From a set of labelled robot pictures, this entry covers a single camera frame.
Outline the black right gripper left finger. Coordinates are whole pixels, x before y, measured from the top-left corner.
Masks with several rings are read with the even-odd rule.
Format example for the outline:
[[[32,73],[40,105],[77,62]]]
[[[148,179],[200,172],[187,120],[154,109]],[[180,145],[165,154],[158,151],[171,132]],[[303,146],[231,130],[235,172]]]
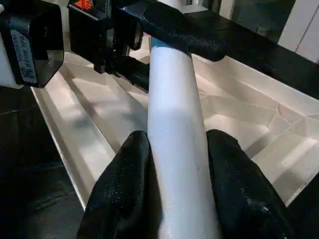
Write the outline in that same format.
[[[77,231],[79,239],[157,239],[160,192],[146,132],[129,134],[96,181]]]

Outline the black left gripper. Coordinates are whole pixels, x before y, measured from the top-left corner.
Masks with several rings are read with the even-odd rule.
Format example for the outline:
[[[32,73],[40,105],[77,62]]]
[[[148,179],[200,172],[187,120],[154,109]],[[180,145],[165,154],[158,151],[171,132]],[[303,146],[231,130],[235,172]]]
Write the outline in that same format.
[[[116,0],[71,0],[68,3],[69,41],[73,53],[93,64],[98,73],[113,70],[144,91],[149,90],[150,64],[128,56],[139,50],[143,31],[166,44],[216,62],[226,55],[225,43],[182,12],[156,0],[137,0],[127,14]]]

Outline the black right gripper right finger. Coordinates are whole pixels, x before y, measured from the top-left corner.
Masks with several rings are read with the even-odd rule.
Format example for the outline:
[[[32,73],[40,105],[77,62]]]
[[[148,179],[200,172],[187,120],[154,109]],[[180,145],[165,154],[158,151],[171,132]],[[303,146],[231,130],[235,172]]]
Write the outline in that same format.
[[[231,135],[207,131],[209,173],[224,239],[293,239],[287,207]]]

